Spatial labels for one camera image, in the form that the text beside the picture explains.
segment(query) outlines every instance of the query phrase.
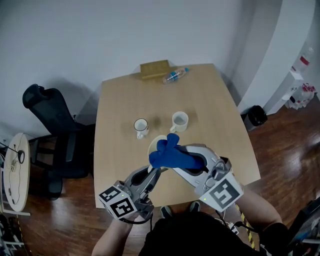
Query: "office chair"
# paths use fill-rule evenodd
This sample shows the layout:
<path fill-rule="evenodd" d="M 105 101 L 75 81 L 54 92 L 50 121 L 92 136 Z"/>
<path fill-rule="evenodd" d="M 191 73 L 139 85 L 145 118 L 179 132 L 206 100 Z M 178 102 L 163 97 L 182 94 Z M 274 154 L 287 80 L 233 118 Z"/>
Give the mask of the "office chair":
<path fill-rule="evenodd" d="M 24 92 L 22 102 L 53 137 L 56 137 L 54 150 L 40 147 L 40 141 L 36 140 L 31 162 L 52 171 L 60 178 L 86 177 L 90 169 L 93 134 L 87 126 L 77 123 L 72 118 L 60 91 L 55 88 L 44 89 L 42 86 L 33 84 Z M 37 160 L 38 154 L 53 154 L 52 166 Z M 59 184 L 56 177 L 54 178 L 55 183 Z"/>

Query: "tabletop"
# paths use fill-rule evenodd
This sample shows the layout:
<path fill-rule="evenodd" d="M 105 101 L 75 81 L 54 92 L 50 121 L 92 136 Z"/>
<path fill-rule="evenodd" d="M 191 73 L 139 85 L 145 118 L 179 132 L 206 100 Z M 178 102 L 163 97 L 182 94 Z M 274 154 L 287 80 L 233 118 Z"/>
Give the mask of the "tabletop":
<path fill-rule="evenodd" d="M 260 179 L 255 153 L 237 107 L 213 64 L 189 65 L 178 81 L 141 80 L 138 74 L 102 83 L 94 142 L 94 191 L 98 195 L 116 180 L 124 181 L 149 164 L 148 147 L 158 135 L 167 135 L 172 115 L 187 113 L 187 130 L 178 132 L 179 145 L 205 144 L 230 159 L 242 184 Z M 137 139 L 134 122 L 148 121 L 149 133 Z M 172 169 L 163 172 L 149 194 L 155 207 L 197 200 L 195 188 Z"/>
<path fill-rule="evenodd" d="M 23 163 L 19 163 L 18 154 L 9 148 L 24 151 Z M 18 133 L 11 140 L 9 148 L 4 160 L 4 191 L 11 208 L 21 212 L 26 205 L 29 190 L 30 148 L 27 137 L 23 133 Z"/>

